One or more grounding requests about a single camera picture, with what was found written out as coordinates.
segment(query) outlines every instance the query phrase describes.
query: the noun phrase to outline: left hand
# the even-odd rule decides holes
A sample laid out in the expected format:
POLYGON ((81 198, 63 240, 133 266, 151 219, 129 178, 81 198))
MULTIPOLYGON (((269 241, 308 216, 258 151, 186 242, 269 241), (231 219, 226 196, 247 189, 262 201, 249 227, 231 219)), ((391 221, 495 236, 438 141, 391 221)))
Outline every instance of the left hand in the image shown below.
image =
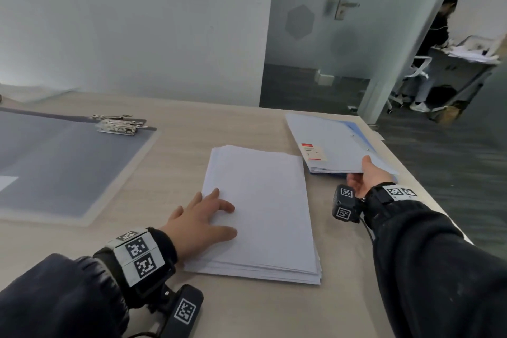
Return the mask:
POLYGON ((218 210, 227 213, 235 210, 231 203, 219 199, 219 195, 218 188, 205 198, 200 192, 195 194, 187 208, 178 207, 160 228, 171 239, 178 254, 178 261, 200 254, 215 243, 230 241, 238 234, 235 228, 209 224, 209 220, 218 210))

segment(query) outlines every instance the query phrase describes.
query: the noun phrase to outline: door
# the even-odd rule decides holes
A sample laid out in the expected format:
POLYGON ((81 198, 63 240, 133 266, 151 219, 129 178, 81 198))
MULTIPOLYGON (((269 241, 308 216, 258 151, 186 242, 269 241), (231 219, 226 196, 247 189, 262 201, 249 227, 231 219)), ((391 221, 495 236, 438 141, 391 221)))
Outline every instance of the door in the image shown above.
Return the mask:
POLYGON ((360 6, 342 21, 335 20, 338 1, 272 0, 266 63, 339 77, 322 94, 346 107, 338 98, 364 89, 358 81, 396 82, 438 0, 347 0, 360 6))

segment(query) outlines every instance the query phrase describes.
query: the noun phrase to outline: door handle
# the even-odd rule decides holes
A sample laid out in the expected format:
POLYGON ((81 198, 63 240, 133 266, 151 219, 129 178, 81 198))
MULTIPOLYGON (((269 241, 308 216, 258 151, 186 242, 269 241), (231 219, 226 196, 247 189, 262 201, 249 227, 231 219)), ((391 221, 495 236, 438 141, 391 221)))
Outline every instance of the door handle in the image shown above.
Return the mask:
POLYGON ((359 3, 352 3, 348 0, 339 0, 338 1, 338 8, 336 9, 335 20, 336 21, 344 20, 347 8, 355 8, 355 7, 359 7, 359 6, 360 6, 359 3))

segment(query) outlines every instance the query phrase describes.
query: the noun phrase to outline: hand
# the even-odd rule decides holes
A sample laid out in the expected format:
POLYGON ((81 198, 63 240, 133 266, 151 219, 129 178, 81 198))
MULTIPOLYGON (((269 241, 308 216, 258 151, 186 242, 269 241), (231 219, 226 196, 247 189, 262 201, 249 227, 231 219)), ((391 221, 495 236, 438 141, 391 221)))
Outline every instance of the hand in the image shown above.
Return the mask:
POLYGON ((363 174, 347 174, 347 185, 355 190, 355 196, 358 198, 364 198, 377 184, 392 182, 392 175, 375 166, 369 156, 363 157, 362 165, 363 174))
POLYGON ((235 228, 212 226, 209 220, 218 210, 234 212, 234 206, 226 200, 219 199, 218 188, 207 197, 195 194, 186 209, 178 207, 160 228, 171 239, 178 261, 184 261, 205 251, 211 245, 230 241, 238 234, 235 228))

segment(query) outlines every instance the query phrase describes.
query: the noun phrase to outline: cable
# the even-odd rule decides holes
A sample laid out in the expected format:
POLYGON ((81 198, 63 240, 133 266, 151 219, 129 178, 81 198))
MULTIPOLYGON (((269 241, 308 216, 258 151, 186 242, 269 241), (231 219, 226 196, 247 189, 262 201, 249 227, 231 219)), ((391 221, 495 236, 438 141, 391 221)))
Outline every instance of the cable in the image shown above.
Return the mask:
POLYGON ((364 228, 366 229, 366 232, 368 233, 368 236, 370 237, 370 240, 371 240, 372 245, 373 245, 373 238, 372 238, 372 235, 370 233, 370 229, 368 228, 368 226, 366 226, 366 223, 364 223, 364 219, 362 219, 361 217, 359 217, 359 219, 364 224, 364 228))
POLYGON ((139 332, 137 334, 130 335, 130 337, 128 338, 136 338, 137 336, 149 336, 151 338, 160 338, 158 334, 155 334, 154 332, 151 331, 139 332))

